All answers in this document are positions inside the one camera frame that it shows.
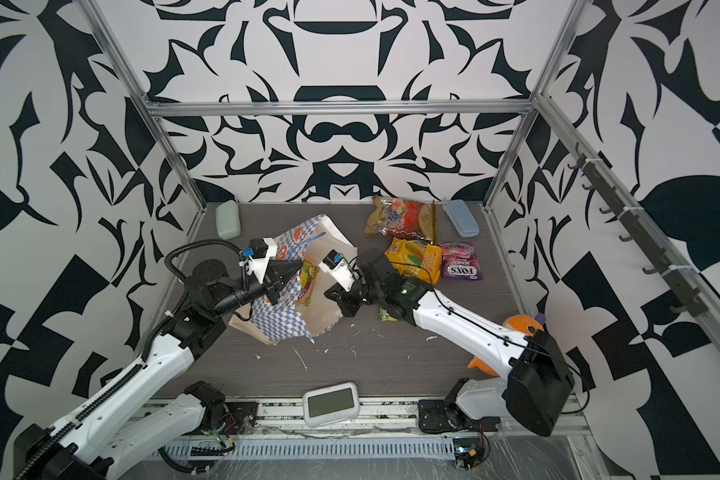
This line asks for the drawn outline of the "green Fox's candy bag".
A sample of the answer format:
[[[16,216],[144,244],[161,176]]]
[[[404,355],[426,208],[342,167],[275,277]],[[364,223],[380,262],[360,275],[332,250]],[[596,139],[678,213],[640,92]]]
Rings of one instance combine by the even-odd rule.
[[[378,318],[381,322],[397,322],[398,319],[392,316],[389,311],[383,307],[378,309]]]

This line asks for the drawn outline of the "yellow snack bag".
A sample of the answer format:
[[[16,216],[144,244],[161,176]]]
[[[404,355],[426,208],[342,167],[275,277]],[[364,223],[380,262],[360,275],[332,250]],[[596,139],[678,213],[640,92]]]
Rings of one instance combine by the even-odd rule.
[[[385,251],[392,266],[403,276],[436,284],[441,276],[442,249],[421,240],[394,238]]]

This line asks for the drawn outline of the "checkered paper bag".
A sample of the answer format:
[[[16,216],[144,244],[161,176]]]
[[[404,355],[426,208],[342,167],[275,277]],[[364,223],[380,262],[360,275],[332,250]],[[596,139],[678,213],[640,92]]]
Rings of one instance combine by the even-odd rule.
[[[318,268],[331,250],[343,254],[347,260],[357,255],[357,248],[325,214],[300,223],[274,240],[278,246],[277,260],[307,261]],[[300,271],[287,283],[276,305],[265,297],[257,299],[249,308],[251,318],[248,321],[234,316],[229,325],[266,345],[298,337],[313,339],[329,331],[343,317],[338,305],[324,296],[335,280],[320,270],[311,304],[306,307],[297,303],[301,287],[299,274]]]

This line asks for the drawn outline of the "gold fruit gummy bag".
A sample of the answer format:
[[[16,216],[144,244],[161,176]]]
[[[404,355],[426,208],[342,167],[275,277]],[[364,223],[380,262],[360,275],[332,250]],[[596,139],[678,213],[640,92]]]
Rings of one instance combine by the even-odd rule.
[[[372,203],[374,210],[364,228],[366,236],[437,242],[437,209],[434,203],[382,196],[374,196]]]

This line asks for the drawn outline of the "purple candy bag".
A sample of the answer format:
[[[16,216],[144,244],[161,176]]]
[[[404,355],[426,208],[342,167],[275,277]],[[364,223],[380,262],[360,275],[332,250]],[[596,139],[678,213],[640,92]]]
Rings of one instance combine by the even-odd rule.
[[[473,244],[466,242],[442,242],[441,276],[452,280],[480,281],[482,269]]]

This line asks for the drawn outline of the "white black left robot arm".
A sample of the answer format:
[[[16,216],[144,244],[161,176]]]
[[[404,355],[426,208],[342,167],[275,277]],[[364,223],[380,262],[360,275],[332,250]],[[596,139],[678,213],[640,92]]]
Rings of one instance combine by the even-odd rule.
[[[183,374],[226,329],[225,315],[262,297],[280,299],[298,277],[299,260],[270,260],[261,275],[229,277],[219,260],[198,264],[184,292],[146,338],[135,360],[99,392],[51,426],[31,425],[14,442],[17,479],[116,479],[176,437],[221,427],[224,395],[198,381],[166,407],[134,424],[129,419]]]

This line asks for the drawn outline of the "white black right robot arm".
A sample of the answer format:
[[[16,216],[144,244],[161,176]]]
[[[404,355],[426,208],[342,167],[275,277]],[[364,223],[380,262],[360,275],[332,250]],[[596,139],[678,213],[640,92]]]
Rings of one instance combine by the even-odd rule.
[[[448,299],[432,284],[405,277],[377,249],[351,264],[332,250],[319,263],[335,284],[324,296],[342,315],[378,305],[397,320],[443,337],[486,363],[504,381],[495,392],[514,420],[543,437],[553,433],[575,385],[573,368],[546,331],[529,335],[489,321]]]

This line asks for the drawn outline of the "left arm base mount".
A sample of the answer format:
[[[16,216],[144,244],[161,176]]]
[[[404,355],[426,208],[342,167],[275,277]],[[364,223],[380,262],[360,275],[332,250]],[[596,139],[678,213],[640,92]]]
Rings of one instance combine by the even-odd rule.
[[[254,401],[227,401],[226,397],[210,384],[198,381],[183,390],[183,394],[195,397],[204,408],[200,424],[186,435],[237,435],[256,424],[259,403]]]

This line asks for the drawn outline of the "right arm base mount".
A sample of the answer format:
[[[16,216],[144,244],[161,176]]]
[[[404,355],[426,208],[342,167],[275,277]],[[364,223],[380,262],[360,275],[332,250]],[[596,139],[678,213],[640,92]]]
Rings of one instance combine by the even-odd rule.
[[[417,402],[418,428],[426,434],[460,431],[495,431],[509,415],[502,398],[505,382],[500,378],[460,379],[444,399]]]

